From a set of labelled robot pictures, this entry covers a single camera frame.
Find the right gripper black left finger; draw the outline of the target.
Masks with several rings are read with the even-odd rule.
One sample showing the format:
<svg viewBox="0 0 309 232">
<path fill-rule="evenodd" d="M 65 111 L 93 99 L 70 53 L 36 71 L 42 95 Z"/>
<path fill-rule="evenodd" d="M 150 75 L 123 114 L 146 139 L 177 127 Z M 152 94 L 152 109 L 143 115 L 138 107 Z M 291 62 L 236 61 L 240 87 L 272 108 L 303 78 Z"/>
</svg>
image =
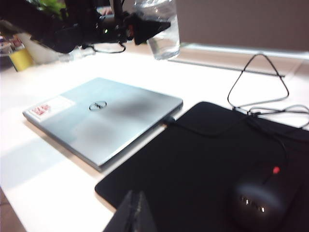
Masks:
<svg viewBox="0 0 309 232">
<path fill-rule="evenodd" d="M 129 191 L 106 226 L 107 232 L 131 232 L 135 210 L 135 193 Z"/>
</svg>

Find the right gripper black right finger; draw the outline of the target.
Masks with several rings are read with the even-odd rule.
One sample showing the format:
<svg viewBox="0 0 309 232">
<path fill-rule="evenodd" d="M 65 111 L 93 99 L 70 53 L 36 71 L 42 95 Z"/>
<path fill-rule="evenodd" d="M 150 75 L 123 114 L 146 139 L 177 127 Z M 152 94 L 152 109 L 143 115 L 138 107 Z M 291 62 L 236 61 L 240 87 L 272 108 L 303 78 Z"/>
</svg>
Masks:
<svg viewBox="0 0 309 232">
<path fill-rule="evenodd" d="M 157 227 L 145 194 L 141 191 L 134 195 L 131 213 L 132 232 L 156 232 Z"/>
</svg>

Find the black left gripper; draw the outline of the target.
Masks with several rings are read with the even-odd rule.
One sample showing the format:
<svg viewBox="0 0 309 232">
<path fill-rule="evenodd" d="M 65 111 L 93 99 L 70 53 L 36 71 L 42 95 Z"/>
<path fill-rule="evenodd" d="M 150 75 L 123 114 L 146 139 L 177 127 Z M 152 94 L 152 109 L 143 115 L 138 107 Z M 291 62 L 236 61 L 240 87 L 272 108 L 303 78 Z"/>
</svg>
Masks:
<svg viewBox="0 0 309 232">
<path fill-rule="evenodd" d="M 78 14 L 73 29 L 73 45 L 99 43 L 126 43 L 132 40 L 124 13 L 115 15 L 100 15 L 99 13 Z M 140 45 L 155 35 L 169 29 L 169 21 L 144 20 L 136 18 L 133 23 L 133 37 L 135 45 Z"/>
</svg>

